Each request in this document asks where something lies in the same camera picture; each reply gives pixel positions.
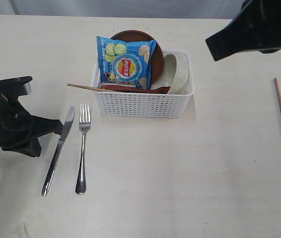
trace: table knife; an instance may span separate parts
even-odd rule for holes
[[[55,151],[55,154],[53,155],[45,183],[43,184],[43,187],[42,187],[41,196],[47,196],[47,194],[48,194],[53,175],[55,174],[55,171],[56,171],[57,161],[59,159],[59,155],[61,153],[61,149],[63,147],[65,139],[66,139],[67,135],[69,134],[70,129],[72,127],[73,119],[74,119],[74,107],[70,107],[70,109],[67,113],[67,116],[65,118],[65,123],[63,126],[62,133],[61,133],[61,135],[59,137],[59,141],[57,142],[57,145],[56,145],[56,151]]]

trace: white plastic basket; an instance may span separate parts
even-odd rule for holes
[[[185,95],[94,92],[101,113],[107,116],[144,117],[144,118],[179,118],[186,104],[194,93],[190,55],[182,50],[165,50],[166,54],[180,54],[188,61],[189,80]],[[95,64],[92,87],[100,85],[100,70]]]

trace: metal fork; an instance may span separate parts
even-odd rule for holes
[[[89,104],[80,105],[80,124],[79,129],[82,132],[82,146],[81,146],[81,160],[80,169],[77,175],[75,192],[77,194],[83,194],[86,191],[86,180],[85,180],[85,138],[86,133],[91,128],[91,111]]]

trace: table surface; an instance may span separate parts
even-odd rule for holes
[[[0,238],[281,236],[281,51],[214,62],[205,39],[229,20],[0,16],[0,79],[31,75],[20,98],[33,115],[76,109],[47,197],[41,188],[58,136],[40,158],[0,149]],[[107,117],[89,85],[96,36],[138,29],[191,55],[196,92],[179,119]],[[87,192],[74,192],[79,104],[90,103]]]

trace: blue snack bag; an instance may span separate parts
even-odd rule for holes
[[[151,55],[157,41],[125,42],[97,37],[101,82],[150,89]]]

